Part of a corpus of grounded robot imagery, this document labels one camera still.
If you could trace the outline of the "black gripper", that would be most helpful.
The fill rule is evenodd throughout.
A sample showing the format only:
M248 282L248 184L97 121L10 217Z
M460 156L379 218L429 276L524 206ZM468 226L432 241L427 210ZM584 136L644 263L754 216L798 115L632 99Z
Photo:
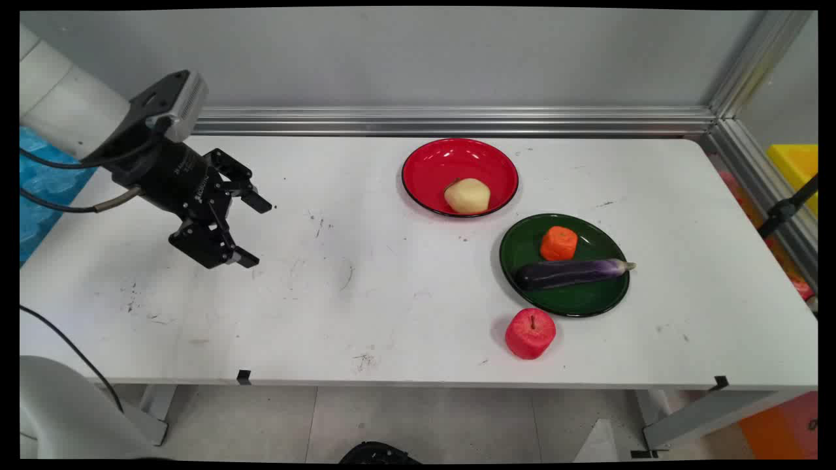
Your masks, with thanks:
M231 199L241 198L260 214L274 205L259 194L251 181L253 172L227 152L217 148L203 157L185 143L160 142L112 164L111 176L122 187L140 187L144 200L177 216L182 223L169 236L169 244L207 270L222 264L260 264L260 258L233 240L227 222ZM217 212L209 209L210 202Z

